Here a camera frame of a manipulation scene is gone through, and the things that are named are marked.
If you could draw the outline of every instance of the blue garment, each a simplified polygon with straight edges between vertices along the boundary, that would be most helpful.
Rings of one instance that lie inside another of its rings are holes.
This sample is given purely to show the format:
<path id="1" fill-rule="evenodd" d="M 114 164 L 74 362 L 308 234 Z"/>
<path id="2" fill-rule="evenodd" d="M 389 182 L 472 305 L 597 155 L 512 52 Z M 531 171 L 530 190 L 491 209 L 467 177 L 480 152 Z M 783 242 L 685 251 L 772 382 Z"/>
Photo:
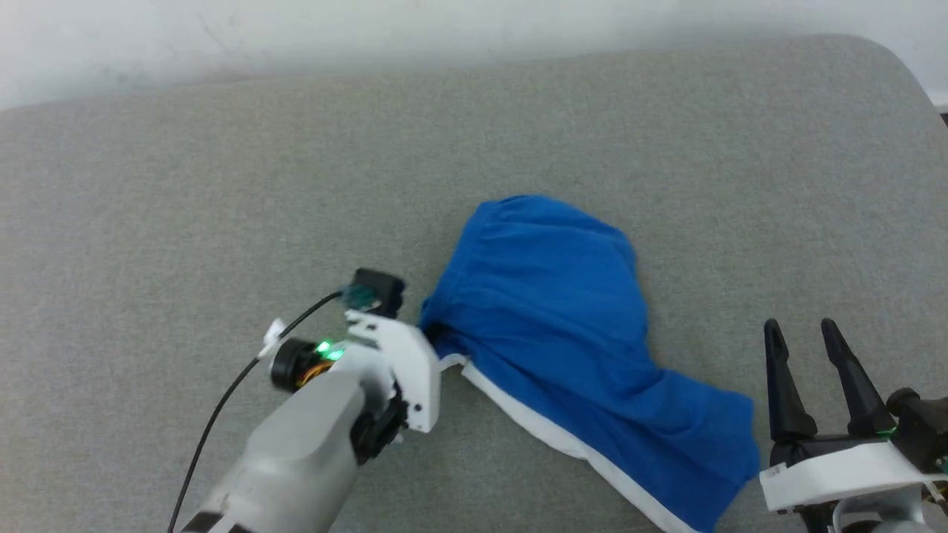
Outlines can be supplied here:
<path id="1" fill-rule="evenodd" d="M 562 202 L 481 204 L 420 326 L 696 531 L 757 475 L 751 400 L 651 361 L 631 245 Z"/>

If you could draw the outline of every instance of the gray fabric surface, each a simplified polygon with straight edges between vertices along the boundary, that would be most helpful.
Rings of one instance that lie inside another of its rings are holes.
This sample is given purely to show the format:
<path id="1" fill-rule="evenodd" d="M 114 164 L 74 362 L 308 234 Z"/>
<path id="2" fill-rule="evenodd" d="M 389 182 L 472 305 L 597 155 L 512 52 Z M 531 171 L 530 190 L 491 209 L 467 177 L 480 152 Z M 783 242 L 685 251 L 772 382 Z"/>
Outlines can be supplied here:
<path id="1" fill-rule="evenodd" d="M 767 318 L 824 432 L 847 420 L 824 316 L 883 395 L 944 395 L 946 148 L 905 67 L 845 37 L 3 113 L 0 529 L 163 531 L 274 317 L 368 266 L 408 280 L 413 320 L 475 206 L 515 193 L 629 236 L 653 356 L 751 396 L 761 464 Z M 335 309 L 301 333 L 342 325 Z M 262 371 L 238 390 L 186 512 L 282 397 Z M 436 431 L 368 465 L 334 531 L 653 528 L 452 373 Z M 765 528 L 803 529 L 751 483 L 719 531 Z"/>

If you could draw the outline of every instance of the black cable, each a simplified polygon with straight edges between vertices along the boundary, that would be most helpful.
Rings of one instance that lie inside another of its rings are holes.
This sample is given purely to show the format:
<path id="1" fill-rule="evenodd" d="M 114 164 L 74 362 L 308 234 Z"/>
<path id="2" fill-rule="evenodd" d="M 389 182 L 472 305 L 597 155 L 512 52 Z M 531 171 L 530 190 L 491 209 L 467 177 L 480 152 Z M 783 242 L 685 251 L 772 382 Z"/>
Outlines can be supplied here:
<path id="1" fill-rule="evenodd" d="M 327 303 L 335 300 L 336 298 L 342 296 L 342 291 L 338 290 L 332 294 L 327 295 L 322 300 L 316 302 L 309 309 L 306 309 L 299 315 L 290 325 L 286 326 L 282 332 L 280 332 L 279 339 L 283 339 L 291 331 L 293 331 L 296 326 L 300 325 L 300 322 L 306 320 L 310 315 L 315 313 L 317 309 L 323 307 Z M 241 371 L 240 375 L 234 379 L 234 382 L 230 384 L 228 390 L 221 396 L 220 401 L 217 402 L 217 406 L 214 407 L 214 412 L 210 415 L 208 419 L 208 424 L 204 427 L 204 432 L 201 433 L 201 440 L 197 441 L 197 448 L 194 449 L 194 457 L 191 458 L 191 465 L 188 467 L 188 473 L 184 476 L 184 483 L 181 485 L 181 491 L 178 493 L 177 502 L 174 503 L 174 512 L 172 513 L 172 519 L 168 522 L 168 533 L 174 533 L 174 523 L 177 522 L 178 514 L 181 512 L 181 505 L 184 504 L 184 495 L 188 492 L 188 485 L 191 484 L 191 477 L 194 475 L 194 469 L 197 467 L 197 458 L 201 456 L 201 450 L 204 449 L 204 443 L 208 440 L 208 435 L 210 434 L 210 428 L 214 425 L 214 421 L 217 420 L 217 415 L 220 414 L 221 410 L 224 409 L 224 404 L 227 403 L 230 395 L 233 394 L 234 390 L 237 388 L 237 385 L 240 385 L 240 382 L 244 380 L 247 374 L 250 374 L 250 371 L 253 370 L 253 367 L 257 366 L 257 363 L 260 362 L 258 358 L 253 358 L 251 362 L 244 367 L 244 370 Z"/>

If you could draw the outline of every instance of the white stripe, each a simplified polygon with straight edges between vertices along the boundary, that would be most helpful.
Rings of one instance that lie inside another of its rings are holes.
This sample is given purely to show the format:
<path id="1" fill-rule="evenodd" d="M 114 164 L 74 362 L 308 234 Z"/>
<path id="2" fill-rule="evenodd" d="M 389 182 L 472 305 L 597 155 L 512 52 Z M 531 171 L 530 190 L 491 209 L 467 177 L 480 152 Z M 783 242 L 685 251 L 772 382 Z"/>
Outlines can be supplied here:
<path id="1" fill-rule="evenodd" d="M 589 462 L 592 469 L 598 472 L 603 479 L 619 491 L 619 494 L 622 494 L 630 503 L 638 507 L 649 520 L 652 520 L 663 531 L 668 533 L 698 533 L 665 508 L 642 486 L 635 483 L 632 478 L 601 453 L 502 391 L 484 374 L 481 374 L 474 363 L 466 361 L 463 356 L 457 357 L 456 354 L 447 356 L 445 359 L 448 358 L 450 358 L 450 361 L 446 362 L 444 368 L 459 363 L 463 364 L 465 368 L 461 375 L 466 377 L 475 387 L 481 389 L 481 392 L 493 400 L 514 422 L 550 448 L 561 451 L 570 457 Z"/>

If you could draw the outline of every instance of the white wall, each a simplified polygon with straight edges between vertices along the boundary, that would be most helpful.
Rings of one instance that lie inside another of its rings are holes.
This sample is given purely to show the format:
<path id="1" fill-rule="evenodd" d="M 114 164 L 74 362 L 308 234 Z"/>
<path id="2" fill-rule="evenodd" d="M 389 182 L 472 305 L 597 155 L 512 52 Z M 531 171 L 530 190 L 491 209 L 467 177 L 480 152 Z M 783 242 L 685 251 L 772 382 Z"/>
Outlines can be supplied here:
<path id="1" fill-rule="evenodd" d="M 814 32 L 888 46 L 948 111 L 946 0 L 0 0 L 0 108 Z"/>

